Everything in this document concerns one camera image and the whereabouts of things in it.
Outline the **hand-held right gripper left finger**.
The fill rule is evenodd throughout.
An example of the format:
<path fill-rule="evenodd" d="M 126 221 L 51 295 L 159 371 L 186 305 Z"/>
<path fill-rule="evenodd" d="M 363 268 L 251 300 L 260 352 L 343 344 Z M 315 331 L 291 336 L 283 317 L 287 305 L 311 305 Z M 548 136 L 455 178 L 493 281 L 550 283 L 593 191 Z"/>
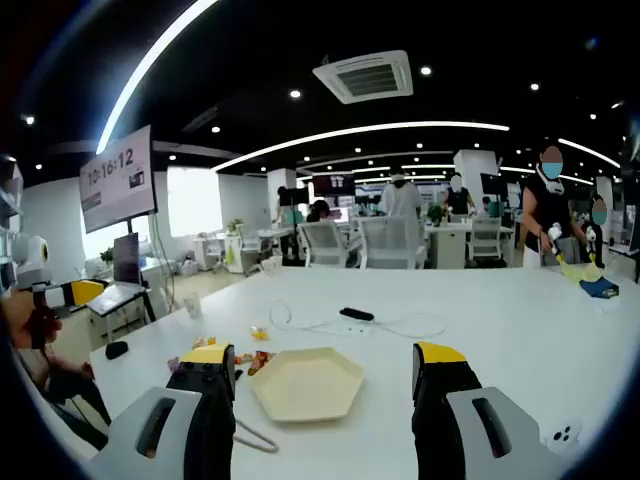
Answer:
<path fill-rule="evenodd" d="M 100 479 L 229 479 L 236 421 L 231 345 L 211 360 L 181 362 L 111 424 L 91 460 Z"/>

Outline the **person's left hand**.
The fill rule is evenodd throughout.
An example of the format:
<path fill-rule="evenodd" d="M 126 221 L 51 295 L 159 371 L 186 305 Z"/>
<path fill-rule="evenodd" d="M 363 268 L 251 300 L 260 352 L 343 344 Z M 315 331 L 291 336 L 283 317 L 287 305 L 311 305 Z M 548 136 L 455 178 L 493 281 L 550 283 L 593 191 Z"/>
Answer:
<path fill-rule="evenodd" d="M 43 349 L 62 328 L 61 320 L 48 307 L 37 307 L 34 294 L 12 291 L 2 299 L 2 313 L 12 344 L 18 349 Z"/>

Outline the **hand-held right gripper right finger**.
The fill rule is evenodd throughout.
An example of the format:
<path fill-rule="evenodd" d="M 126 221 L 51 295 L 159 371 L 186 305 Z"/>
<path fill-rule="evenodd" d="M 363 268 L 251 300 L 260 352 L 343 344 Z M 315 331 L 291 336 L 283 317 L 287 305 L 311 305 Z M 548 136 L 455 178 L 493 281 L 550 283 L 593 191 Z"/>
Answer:
<path fill-rule="evenodd" d="M 420 479 L 559 479 L 565 467 L 536 421 L 481 386 L 459 351 L 413 345 L 412 432 Z"/>

